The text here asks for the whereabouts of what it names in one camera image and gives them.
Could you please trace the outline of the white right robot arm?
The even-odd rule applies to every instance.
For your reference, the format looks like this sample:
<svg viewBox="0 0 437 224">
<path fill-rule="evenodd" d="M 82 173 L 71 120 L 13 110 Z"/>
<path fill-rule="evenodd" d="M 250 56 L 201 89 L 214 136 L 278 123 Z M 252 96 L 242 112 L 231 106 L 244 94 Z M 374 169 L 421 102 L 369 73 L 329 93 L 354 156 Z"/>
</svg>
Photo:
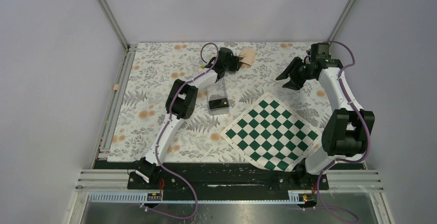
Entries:
<svg viewBox="0 0 437 224">
<path fill-rule="evenodd" d="M 321 136 L 321 148 L 305 158 L 296 167 L 293 181 L 300 188 L 308 189 L 317 184 L 323 173 L 338 162 L 361 163 L 371 148 L 371 131 L 375 122 L 372 111 L 366 111 L 355 99 L 348 86 L 344 71 L 349 65 L 334 59 L 330 54 L 331 41 L 311 45 L 307 52 L 309 62 L 295 57 L 276 78 L 287 80 L 285 89 L 298 91 L 308 80 L 317 80 L 327 94 L 332 109 Z"/>
</svg>

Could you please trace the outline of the aluminium frame rail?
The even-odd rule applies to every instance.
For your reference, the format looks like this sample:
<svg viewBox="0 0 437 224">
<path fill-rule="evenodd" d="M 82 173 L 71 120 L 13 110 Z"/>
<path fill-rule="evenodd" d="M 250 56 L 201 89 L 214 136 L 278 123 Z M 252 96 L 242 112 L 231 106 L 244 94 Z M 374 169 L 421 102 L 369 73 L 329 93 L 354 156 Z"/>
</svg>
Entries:
<svg viewBox="0 0 437 224">
<path fill-rule="evenodd" d="M 110 96 L 109 106 L 105 114 L 101 131 L 99 132 L 95 151 L 93 152 L 93 157 L 90 165 L 91 169 L 94 167 L 96 161 L 100 159 L 106 159 L 109 156 L 117 119 L 119 117 L 128 78 L 137 50 L 138 44 L 130 44 L 129 48 L 125 51 L 125 56 L 122 60 L 122 63 L 120 64 L 120 69 L 116 76 L 115 82 L 110 86 L 110 90 L 112 92 Z"/>
</svg>

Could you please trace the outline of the green white chessboard mat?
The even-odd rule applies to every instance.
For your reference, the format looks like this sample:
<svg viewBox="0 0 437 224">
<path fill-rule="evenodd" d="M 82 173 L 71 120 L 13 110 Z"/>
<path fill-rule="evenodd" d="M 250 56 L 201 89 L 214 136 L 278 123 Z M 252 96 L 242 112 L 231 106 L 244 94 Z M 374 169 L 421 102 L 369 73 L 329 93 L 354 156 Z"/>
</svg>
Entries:
<svg viewBox="0 0 437 224">
<path fill-rule="evenodd" d="M 315 151 L 322 133 L 266 92 L 230 123 L 221 136 L 251 165 L 291 172 Z"/>
</svg>

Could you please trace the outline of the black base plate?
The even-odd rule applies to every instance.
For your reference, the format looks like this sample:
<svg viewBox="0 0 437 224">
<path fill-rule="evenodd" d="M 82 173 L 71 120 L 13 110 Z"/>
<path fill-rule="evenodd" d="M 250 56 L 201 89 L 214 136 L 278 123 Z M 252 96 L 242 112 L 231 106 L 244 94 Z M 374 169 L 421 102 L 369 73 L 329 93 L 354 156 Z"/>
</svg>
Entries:
<svg viewBox="0 0 437 224">
<path fill-rule="evenodd" d="M 291 201 L 302 202 L 298 192 L 310 194 L 317 176 L 303 166 L 290 173 L 258 169 L 249 163 L 165 163 L 166 169 L 145 161 L 97 161 L 94 170 L 102 180 L 117 179 L 121 187 L 139 196 L 113 200 L 158 202 Z"/>
</svg>

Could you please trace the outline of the clear plastic card box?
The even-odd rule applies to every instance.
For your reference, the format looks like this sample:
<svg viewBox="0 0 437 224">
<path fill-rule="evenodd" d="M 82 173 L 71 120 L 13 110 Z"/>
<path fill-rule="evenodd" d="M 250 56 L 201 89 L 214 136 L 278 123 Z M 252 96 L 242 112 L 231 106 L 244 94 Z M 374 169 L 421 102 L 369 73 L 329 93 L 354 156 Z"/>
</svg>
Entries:
<svg viewBox="0 0 437 224">
<path fill-rule="evenodd" d="M 207 86 L 207 107 L 211 116 L 228 114 L 230 110 L 225 79 Z"/>
</svg>

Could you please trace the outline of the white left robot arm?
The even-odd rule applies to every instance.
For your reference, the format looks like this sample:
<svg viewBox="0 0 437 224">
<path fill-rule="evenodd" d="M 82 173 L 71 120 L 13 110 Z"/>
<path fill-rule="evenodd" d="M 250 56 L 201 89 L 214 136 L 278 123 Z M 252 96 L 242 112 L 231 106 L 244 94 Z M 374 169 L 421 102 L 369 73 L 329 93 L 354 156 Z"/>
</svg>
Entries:
<svg viewBox="0 0 437 224">
<path fill-rule="evenodd" d="M 156 172 L 161 169 L 165 152 L 176 132 L 185 120 L 193 114 L 199 90 L 215 84 L 227 72 L 237 72 L 241 67 L 241 57 L 232 50 L 221 47 L 194 78 L 189 80 L 176 79 L 165 103 L 166 115 L 156 139 L 149 151 L 139 161 L 135 174 L 147 188 L 154 188 L 159 184 L 160 175 Z"/>
</svg>

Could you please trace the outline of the floral table mat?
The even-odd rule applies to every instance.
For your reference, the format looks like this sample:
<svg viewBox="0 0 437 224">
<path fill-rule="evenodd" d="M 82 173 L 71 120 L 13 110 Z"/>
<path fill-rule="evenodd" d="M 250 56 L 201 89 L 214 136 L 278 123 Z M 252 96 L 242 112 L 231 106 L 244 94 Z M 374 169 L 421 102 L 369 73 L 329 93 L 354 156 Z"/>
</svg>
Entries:
<svg viewBox="0 0 437 224">
<path fill-rule="evenodd" d="M 166 151 L 167 162 L 243 162 L 221 132 L 265 92 L 270 92 L 311 125 L 323 130 L 332 114 L 327 94 L 315 80 L 299 91 L 284 89 L 275 80 L 294 57 L 304 57 L 309 42 L 141 43 L 135 54 L 113 135 L 109 162 L 132 162 L 151 148 L 165 117 L 165 102 L 176 79 L 200 73 L 217 47 L 239 54 L 256 51 L 251 67 L 224 77 L 230 111 L 211 116 L 207 90 L 198 92 L 191 118 L 177 131 Z"/>
</svg>

